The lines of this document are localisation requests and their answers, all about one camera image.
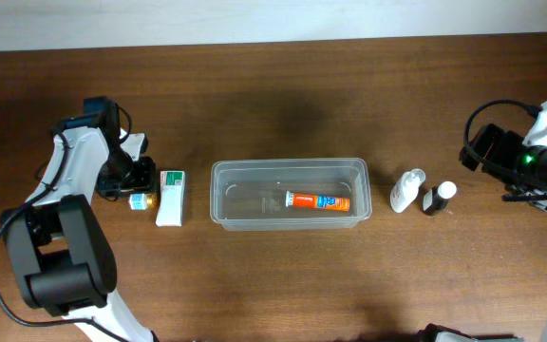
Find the white green medicine box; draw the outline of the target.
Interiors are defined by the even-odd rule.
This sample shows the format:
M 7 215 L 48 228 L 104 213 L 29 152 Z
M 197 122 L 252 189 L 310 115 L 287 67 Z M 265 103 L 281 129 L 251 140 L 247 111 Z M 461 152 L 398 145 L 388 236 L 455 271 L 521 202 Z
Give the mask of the white green medicine box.
M 159 227 L 180 227 L 182 225 L 184 190 L 184 171 L 160 172 L 160 207 L 156 217 Z

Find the dark bottle white cap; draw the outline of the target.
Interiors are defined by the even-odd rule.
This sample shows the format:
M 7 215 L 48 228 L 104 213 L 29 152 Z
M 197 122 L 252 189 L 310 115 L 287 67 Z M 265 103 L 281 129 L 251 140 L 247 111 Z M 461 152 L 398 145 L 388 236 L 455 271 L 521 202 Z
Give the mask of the dark bottle white cap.
M 444 181 L 432 187 L 423 199 L 423 212 L 428 216 L 439 214 L 457 193 L 457 185 L 452 181 Z

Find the white spray bottle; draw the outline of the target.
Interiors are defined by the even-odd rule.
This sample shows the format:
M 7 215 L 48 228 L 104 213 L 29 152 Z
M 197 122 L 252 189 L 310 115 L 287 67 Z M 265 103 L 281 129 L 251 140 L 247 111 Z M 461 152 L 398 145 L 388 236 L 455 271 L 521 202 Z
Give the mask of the white spray bottle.
M 390 192 L 390 206 L 395 213 L 402 213 L 419 193 L 425 181 L 425 172 L 416 168 L 404 172 Z

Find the orange tablet tube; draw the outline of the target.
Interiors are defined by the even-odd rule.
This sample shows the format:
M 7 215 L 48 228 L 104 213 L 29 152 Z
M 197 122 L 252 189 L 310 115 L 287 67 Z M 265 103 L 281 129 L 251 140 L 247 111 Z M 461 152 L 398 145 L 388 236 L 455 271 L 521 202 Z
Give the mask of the orange tablet tube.
M 287 207 L 348 212 L 350 209 L 350 200 L 347 198 L 314 194 L 299 194 L 287 191 L 285 195 L 285 205 Z

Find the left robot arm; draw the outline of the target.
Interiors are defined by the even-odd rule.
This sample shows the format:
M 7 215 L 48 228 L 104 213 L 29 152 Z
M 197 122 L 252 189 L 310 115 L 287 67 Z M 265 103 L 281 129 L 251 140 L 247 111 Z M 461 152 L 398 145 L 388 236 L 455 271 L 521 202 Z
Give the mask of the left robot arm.
M 35 191 L 0 218 L 20 295 L 49 321 L 15 314 L 0 292 L 0 308 L 30 328 L 75 325 L 92 341 L 154 341 L 156 334 L 131 313 L 117 290 L 113 250 L 94 214 L 94 196 L 116 201 L 154 193 L 159 177 L 145 156 L 148 140 L 122 128 L 129 113 L 102 96 L 83 102 L 83 113 L 51 129 L 53 153 Z

